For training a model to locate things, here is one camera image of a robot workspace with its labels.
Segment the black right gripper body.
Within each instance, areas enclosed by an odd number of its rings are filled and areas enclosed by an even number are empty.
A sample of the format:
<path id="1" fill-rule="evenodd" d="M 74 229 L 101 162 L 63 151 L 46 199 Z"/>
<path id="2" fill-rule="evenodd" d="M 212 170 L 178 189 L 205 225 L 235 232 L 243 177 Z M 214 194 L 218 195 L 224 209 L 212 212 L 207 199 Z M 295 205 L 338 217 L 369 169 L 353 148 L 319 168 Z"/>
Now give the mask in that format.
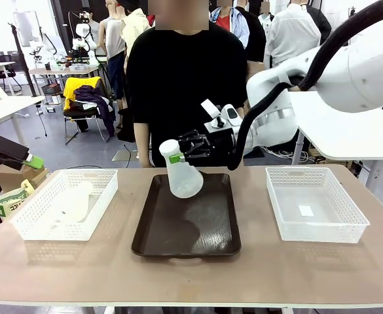
<path id="1" fill-rule="evenodd" d="M 210 142 L 209 166 L 231 166 L 236 163 L 236 138 L 232 129 L 207 134 Z"/>

